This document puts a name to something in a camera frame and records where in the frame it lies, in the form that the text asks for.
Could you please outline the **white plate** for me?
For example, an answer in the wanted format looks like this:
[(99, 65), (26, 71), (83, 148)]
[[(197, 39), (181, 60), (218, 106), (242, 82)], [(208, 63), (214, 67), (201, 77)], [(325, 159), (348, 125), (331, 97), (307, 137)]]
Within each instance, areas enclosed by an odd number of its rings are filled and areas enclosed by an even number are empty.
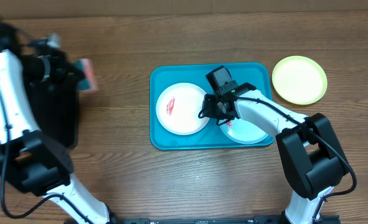
[(156, 102), (156, 116), (164, 129), (177, 135), (199, 132), (209, 118), (199, 118), (206, 92), (192, 83), (167, 87)]

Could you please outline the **green and pink sponge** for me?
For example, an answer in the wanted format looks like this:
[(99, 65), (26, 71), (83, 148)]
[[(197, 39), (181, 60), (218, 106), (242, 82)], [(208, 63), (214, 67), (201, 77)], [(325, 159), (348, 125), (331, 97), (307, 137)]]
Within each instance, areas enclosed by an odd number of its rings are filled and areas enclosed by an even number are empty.
[(97, 91), (98, 85), (95, 80), (92, 61), (88, 58), (81, 58), (80, 60), (77, 60), (74, 65), (85, 75), (85, 78), (78, 82), (78, 90), (88, 93)]

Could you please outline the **green rimmed plate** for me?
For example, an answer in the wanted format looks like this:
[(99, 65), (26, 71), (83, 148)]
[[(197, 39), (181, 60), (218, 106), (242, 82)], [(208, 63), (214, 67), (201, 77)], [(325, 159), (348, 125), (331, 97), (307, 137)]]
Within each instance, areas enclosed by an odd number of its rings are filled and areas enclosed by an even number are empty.
[(271, 80), (275, 91), (296, 105), (319, 101), (328, 88), (323, 68), (314, 60), (299, 55), (280, 60), (272, 71)]

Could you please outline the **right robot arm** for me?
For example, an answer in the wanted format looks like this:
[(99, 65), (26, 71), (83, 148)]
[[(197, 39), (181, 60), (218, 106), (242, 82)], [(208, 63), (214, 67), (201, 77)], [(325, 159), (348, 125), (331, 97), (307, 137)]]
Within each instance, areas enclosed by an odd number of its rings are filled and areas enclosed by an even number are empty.
[(212, 85), (199, 118), (215, 118), (221, 126), (237, 118), (254, 124), (276, 139), (285, 177), (293, 189), (277, 223), (339, 223), (320, 214), (324, 202), (338, 195), (333, 188), (354, 174), (331, 123), (321, 113), (290, 111), (266, 98), (255, 86), (235, 81)]

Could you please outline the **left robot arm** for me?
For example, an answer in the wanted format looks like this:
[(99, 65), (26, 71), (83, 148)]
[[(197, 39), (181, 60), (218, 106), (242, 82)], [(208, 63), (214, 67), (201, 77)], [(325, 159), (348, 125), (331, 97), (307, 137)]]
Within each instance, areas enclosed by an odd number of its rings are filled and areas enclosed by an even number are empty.
[(118, 223), (74, 173), (69, 151), (78, 142), (81, 91), (95, 91), (92, 63), (68, 60), (59, 37), (27, 37), (0, 21), (0, 203), (7, 212), (6, 185), (51, 201), (72, 223)]

